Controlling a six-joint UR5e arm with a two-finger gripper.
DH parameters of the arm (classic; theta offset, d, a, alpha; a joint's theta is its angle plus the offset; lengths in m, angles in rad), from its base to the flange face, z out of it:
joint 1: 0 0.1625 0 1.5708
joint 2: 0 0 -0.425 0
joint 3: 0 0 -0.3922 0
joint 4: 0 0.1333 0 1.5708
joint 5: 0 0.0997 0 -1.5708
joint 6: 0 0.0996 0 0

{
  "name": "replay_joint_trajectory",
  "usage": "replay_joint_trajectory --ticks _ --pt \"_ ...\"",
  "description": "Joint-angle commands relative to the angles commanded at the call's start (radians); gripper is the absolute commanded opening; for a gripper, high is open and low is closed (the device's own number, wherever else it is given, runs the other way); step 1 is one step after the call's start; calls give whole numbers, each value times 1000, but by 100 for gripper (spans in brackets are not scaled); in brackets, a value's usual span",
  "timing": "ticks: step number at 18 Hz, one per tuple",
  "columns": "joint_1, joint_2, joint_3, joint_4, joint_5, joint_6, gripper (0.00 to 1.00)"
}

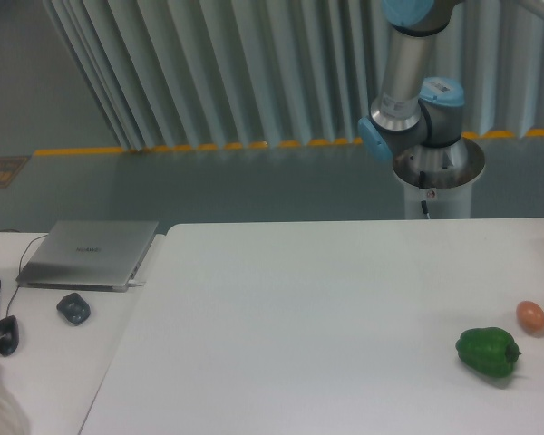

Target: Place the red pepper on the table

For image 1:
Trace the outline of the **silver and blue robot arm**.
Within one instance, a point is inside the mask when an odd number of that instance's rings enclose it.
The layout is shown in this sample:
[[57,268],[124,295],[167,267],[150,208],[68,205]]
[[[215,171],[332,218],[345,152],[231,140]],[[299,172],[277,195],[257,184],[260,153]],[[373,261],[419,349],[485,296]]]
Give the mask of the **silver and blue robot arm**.
[[422,94],[434,36],[450,23],[457,1],[382,1],[392,28],[381,89],[370,113],[358,122],[364,146],[378,160],[390,160],[416,145],[434,149],[461,138],[464,104],[439,103]]

